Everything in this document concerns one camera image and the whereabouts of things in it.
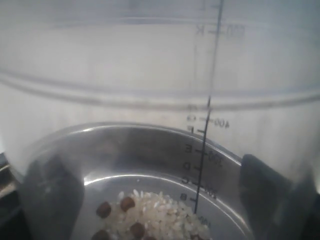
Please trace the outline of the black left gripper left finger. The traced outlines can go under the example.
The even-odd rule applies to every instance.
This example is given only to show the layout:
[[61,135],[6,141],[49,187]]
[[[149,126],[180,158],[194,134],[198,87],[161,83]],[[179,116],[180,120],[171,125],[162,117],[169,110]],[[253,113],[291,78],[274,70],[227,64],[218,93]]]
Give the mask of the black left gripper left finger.
[[34,240],[69,240],[84,200],[78,169],[61,157],[39,159],[28,168],[18,193]]

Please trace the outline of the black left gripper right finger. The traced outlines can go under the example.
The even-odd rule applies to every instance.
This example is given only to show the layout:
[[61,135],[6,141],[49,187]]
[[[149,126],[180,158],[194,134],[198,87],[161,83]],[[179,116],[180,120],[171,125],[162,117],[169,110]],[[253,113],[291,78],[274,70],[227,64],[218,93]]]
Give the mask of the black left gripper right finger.
[[290,180],[252,154],[245,154],[239,196],[256,240],[297,240],[316,200],[310,170]]

